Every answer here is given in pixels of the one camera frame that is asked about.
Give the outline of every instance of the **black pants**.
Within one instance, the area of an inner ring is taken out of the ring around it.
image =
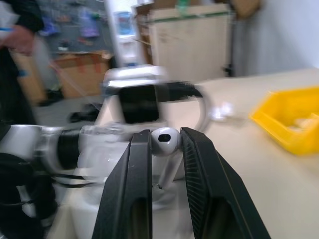
[[[0,121],[5,124],[36,125],[32,108],[28,103],[18,81],[17,74],[11,67],[0,65]],[[51,216],[57,209],[55,191],[50,178],[35,179],[31,185],[26,185],[29,191],[40,185],[41,195],[35,203],[36,218],[24,213],[22,206],[0,206],[0,231],[8,239],[43,239],[44,230],[41,219]],[[18,203],[20,194],[16,187],[0,182],[0,202]]]

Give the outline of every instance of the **white table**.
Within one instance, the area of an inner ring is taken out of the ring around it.
[[[206,135],[225,160],[242,177],[273,239],[319,238],[319,155],[296,157],[274,143],[248,119],[268,91],[319,84],[319,70],[308,69],[270,76],[229,78],[202,83],[216,104],[231,102],[247,117],[241,127],[214,123]],[[196,101],[169,105],[176,128],[194,127],[199,115]],[[111,120],[104,109],[97,124]],[[72,238],[68,197],[49,235]]]

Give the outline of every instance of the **black jacket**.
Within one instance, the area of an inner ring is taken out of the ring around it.
[[[13,11],[19,16],[16,25],[24,26],[34,33],[40,31],[44,27],[41,17],[41,11],[39,5],[36,3],[35,0],[2,1],[10,4]],[[0,74],[1,69],[3,68],[10,70],[13,77],[16,77],[18,74],[17,67],[7,48],[3,48],[0,50]]]

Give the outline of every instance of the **yellow bin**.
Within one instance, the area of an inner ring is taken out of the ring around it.
[[[251,119],[285,150],[319,153],[319,86],[270,93]]]

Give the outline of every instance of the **wireless earbud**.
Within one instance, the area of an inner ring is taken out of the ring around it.
[[[175,153],[181,144],[179,132],[174,128],[159,128],[152,132],[152,155],[169,156]]]

